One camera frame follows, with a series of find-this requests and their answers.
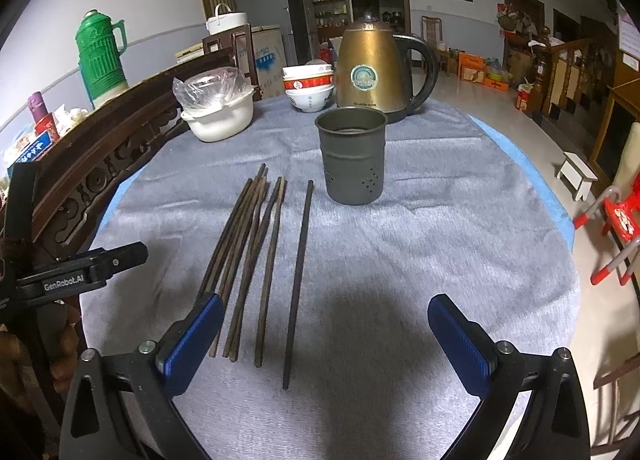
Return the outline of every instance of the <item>hand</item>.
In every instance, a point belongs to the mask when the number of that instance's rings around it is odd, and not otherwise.
[[[78,364],[78,336],[74,325],[80,318],[78,310],[67,305],[66,327],[60,334],[62,357],[50,366],[54,388],[58,393],[68,390]],[[18,373],[18,364],[29,357],[26,346],[4,326],[0,327],[0,388],[22,411],[33,414],[31,401]]]

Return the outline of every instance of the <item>black kettle handle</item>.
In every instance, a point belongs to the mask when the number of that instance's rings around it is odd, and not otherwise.
[[[427,42],[414,34],[394,34],[394,39],[403,60],[407,57],[407,52],[409,50],[417,50],[424,58],[427,69],[427,76],[424,79],[422,88],[420,88],[420,92],[413,96],[407,105],[406,113],[407,115],[411,115],[418,106],[427,101],[427,98],[431,95],[431,92],[433,92],[433,89],[436,86],[436,81],[438,80],[438,67],[440,66],[438,62],[438,55],[433,47],[428,46]]]

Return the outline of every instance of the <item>gold kettle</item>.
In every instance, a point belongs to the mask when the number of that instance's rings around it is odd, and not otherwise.
[[[427,69],[413,95],[410,50],[421,53]],[[386,114],[390,123],[411,115],[426,101],[438,78],[438,57],[413,34],[394,34],[386,23],[365,13],[346,28],[335,66],[338,106],[366,106]]]

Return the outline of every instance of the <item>gray refrigerator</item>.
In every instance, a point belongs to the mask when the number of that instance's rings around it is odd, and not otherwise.
[[[308,0],[236,0],[236,10],[245,12],[252,26],[280,26],[288,66],[304,65],[317,57],[312,41],[314,34],[318,39],[318,30]]]

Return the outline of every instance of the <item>kettle sticker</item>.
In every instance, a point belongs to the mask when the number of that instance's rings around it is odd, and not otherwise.
[[[372,66],[356,65],[351,69],[351,84],[358,90],[368,92],[378,84],[378,74]]]

